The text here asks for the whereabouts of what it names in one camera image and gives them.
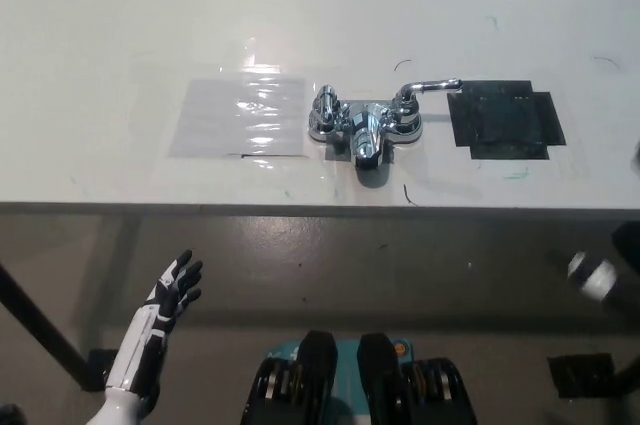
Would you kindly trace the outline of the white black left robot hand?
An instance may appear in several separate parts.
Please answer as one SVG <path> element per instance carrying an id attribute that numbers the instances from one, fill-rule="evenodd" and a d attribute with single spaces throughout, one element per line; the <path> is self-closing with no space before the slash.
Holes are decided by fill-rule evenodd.
<path id="1" fill-rule="evenodd" d="M 197 300 L 203 262 L 192 251 L 178 256 L 136 310 L 106 381 L 107 388 L 148 397 L 159 384 L 168 339 L 178 318 Z"/>

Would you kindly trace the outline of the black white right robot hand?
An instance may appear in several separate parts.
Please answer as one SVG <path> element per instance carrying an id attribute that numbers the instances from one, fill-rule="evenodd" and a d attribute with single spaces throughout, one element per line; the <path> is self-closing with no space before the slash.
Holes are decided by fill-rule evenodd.
<path id="1" fill-rule="evenodd" d="M 639 312 L 639 222 L 619 226 L 612 243 L 630 273 L 621 274 L 606 258 L 578 251 L 569 261 L 568 281 L 594 301 Z"/>

